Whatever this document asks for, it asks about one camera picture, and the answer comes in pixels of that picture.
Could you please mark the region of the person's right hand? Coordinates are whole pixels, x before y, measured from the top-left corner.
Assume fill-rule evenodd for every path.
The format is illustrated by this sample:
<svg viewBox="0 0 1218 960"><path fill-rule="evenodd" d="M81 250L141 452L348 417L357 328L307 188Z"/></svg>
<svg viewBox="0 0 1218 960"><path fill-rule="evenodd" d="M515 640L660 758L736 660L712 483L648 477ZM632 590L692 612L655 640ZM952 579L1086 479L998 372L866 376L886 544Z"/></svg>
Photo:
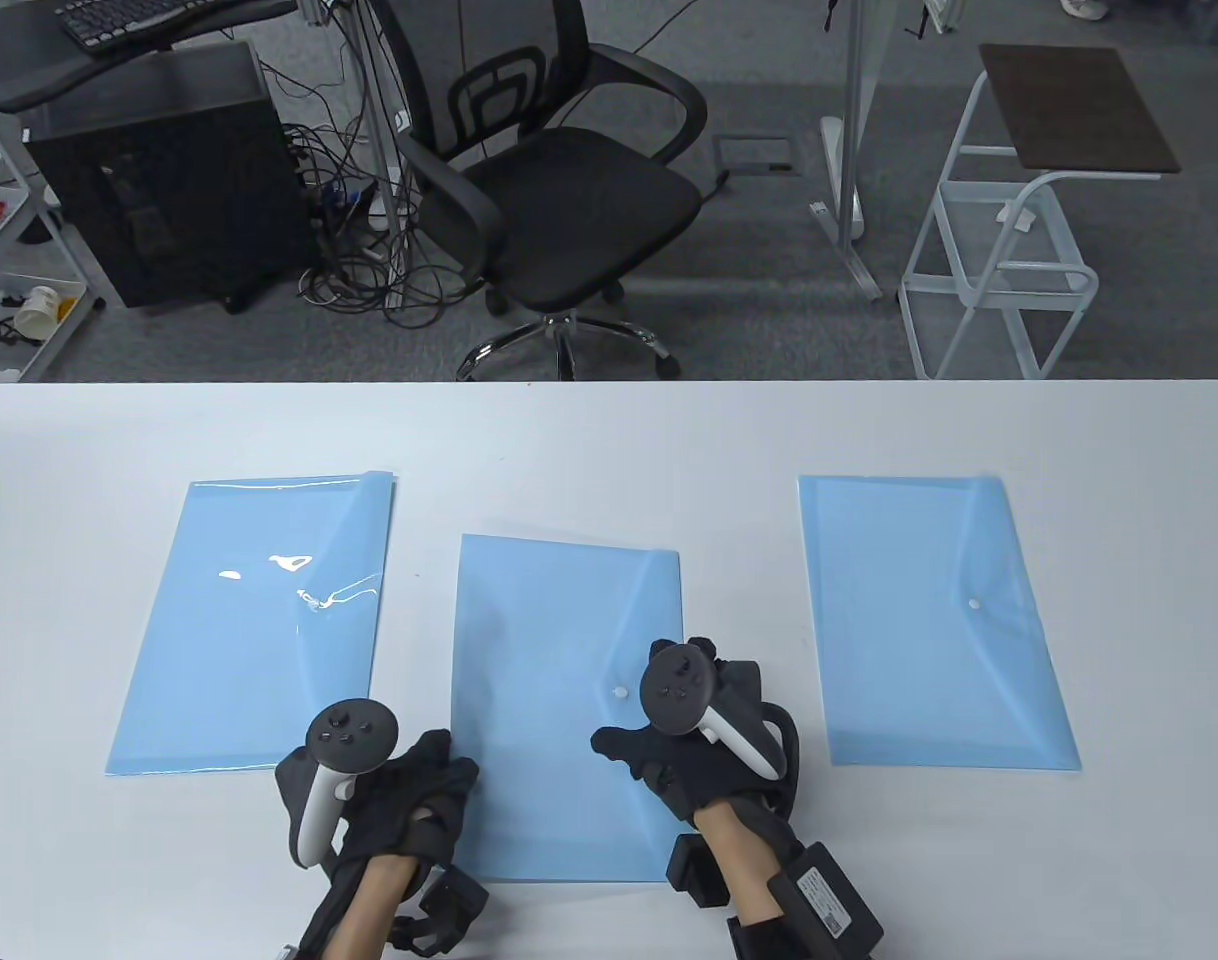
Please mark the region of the person's right hand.
<svg viewBox="0 0 1218 960"><path fill-rule="evenodd" d="M600 727L590 739L597 755L626 764L685 824L728 803L770 845L797 845L797 722L764 699L756 662L725 659L708 637L658 640L638 694L646 726Z"/></svg>

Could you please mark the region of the person's left hand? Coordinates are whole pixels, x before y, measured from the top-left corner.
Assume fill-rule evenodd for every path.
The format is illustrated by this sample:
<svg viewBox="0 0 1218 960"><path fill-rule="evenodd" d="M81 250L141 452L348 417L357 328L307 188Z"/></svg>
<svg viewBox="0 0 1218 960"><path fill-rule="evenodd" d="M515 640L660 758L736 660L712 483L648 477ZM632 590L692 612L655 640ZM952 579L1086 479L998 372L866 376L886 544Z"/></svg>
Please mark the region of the person's left hand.
<svg viewBox="0 0 1218 960"><path fill-rule="evenodd" d="M409 899L432 870L452 864L476 782L477 764L452 757L445 730L423 733L402 755L362 774L341 808L340 852L324 861L334 891L354 888L373 859L400 856L414 863L403 893Z"/></svg>

